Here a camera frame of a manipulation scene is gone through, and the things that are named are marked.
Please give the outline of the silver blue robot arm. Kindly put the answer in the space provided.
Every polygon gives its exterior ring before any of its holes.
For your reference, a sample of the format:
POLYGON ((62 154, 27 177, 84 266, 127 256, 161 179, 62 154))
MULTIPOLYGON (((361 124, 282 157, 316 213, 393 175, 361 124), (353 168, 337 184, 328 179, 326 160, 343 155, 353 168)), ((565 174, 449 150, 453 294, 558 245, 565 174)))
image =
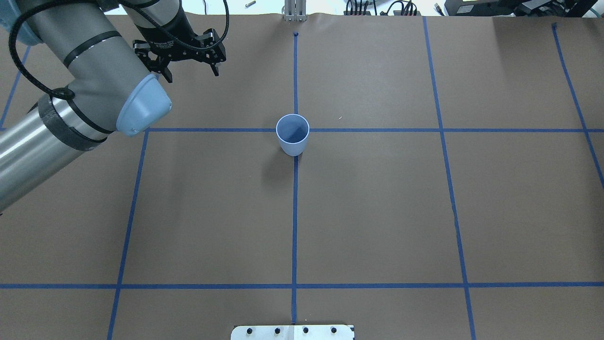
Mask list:
POLYGON ((3 0, 1 25, 23 77, 43 92, 24 118, 1 133, 1 209, 119 131, 134 136, 172 109, 157 69, 140 60, 106 11, 119 6, 153 50, 159 34, 190 34, 179 0, 3 0), (73 76, 51 89, 26 69, 17 42, 45 44, 73 76))

